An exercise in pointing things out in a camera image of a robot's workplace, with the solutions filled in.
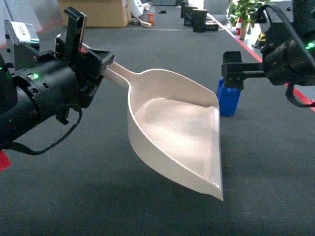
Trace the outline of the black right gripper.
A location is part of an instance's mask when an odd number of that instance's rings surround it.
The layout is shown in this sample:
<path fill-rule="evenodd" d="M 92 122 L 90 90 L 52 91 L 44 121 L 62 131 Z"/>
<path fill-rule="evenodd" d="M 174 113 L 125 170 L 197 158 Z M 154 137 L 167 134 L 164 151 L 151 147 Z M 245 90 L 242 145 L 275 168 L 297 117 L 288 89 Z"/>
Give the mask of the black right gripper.
<path fill-rule="evenodd" d="M 243 90 L 245 79 L 265 76 L 273 85 L 314 86 L 314 2 L 267 2 L 251 14 L 251 19 L 266 35 L 263 63 L 243 63 L 241 52 L 225 52 L 223 85 Z"/>

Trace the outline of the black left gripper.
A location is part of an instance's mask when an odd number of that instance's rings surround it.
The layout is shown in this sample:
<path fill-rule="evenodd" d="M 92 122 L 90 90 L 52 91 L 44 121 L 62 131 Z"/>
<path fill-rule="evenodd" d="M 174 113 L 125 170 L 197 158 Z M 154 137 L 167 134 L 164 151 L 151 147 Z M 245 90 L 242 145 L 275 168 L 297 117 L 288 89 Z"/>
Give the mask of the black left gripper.
<path fill-rule="evenodd" d="M 113 63 L 109 51 L 82 45 L 87 15 L 69 6 L 66 39 L 56 38 L 55 51 L 39 52 L 36 66 L 15 70 L 18 87 L 28 96 L 28 122 L 38 125 L 48 118 L 67 124 L 70 108 L 89 107 L 103 79 L 102 72 Z"/>

